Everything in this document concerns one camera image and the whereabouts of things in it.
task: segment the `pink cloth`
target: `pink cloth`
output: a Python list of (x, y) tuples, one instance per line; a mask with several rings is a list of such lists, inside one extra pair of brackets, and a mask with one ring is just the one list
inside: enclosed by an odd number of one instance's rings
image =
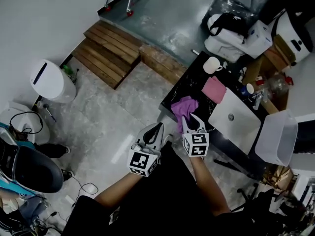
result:
[(214, 103), (220, 104), (226, 93), (226, 87), (218, 80), (216, 76), (210, 77), (201, 90)]
[(187, 120), (190, 114), (198, 108), (198, 101), (192, 99), (190, 96), (181, 98), (179, 102), (171, 105), (171, 109), (177, 118), (177, 128), (180, 134), (183, 133), (182, 116), (186, 116)]

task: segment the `white sink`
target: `white sink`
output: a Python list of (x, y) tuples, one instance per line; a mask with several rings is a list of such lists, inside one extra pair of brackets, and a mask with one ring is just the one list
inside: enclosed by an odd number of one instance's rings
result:
[(222, 102), (211, 114), (209, 123), (246, 155), (261, 125), (257, 116), (228, 88)]

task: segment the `wooden platform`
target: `wooden platform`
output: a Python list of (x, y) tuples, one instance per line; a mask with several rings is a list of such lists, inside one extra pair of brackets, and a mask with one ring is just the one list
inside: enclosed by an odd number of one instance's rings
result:
[(187, 70), (165, 51), (143, 44), (140, 48), (141, 61), (175, 85)]
[(103, 21), (98, 21), (72, 52), (81, 63), (113, 89), (140, 62), (142, 42)]

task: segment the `gray floor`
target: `gray floor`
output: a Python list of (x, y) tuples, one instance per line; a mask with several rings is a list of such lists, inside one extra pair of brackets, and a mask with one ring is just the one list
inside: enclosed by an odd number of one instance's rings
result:
[(128, 0), (122, 0), (100, 17), (159, 46), (188, 67), (196, 58), (191, 49), (206, 51), (209, 35), (200, 24), (211, 1), (133, 0), (134, 15), (128, 18)]
[[(156, 121), (158, 106), (172, 85), (140, 63), (117, 90), (113, 90), (75, 58), (68, 65), (73, 70), (80, 69), (77, 97), (70, 104), (47, 101), (57, 123), (46, 112), (42, 111), (41, 114), (50, 127), (51, 142), (70, 146), (72, 150), (71, 154), (58, 159), (57, 163), (63, 168), (72, 169), (81, 184), (93, 182), (102, 191), (128, 172), (128, 148), (142, 128)], [(164, 135), (172, 133), (175, 136), (175, 151), (192, 171), (176, 123), (168, 117), (162, 122)], [(252, 186), (253, 181), (242, 173), (214, 163), (216, 157), (218, 156), (210, 151), (205, 162), (230, 207), (236, 207), (244, 202), (236, 192), (237, 188)], [(67, 196), (75, 200), (79, 188), (78, 183), (70, 179), (60, 192), (48, 195), (52, 207), (44, 212), (43, 218), (58, 211), (66, 219), (71, 213), (71, 203)], [(57, 223), (60, 228), (65, 224), (59, 216), (50, 217), (48, 222)]]

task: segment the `white plastic bin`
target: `white plastic bin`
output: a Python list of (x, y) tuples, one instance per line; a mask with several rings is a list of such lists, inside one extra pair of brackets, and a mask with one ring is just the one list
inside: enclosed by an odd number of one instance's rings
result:
[(73, 101), (77, 93), (75, 85), (66, 73), (46, 59), (42, 59), (35, 66), (31, 75), (31, 86), (39, 95), (59, 103)]
[(298, 124), (290, 109), (268, 115), (255, 152), (265, 162), (288, 166), (293, 154)]

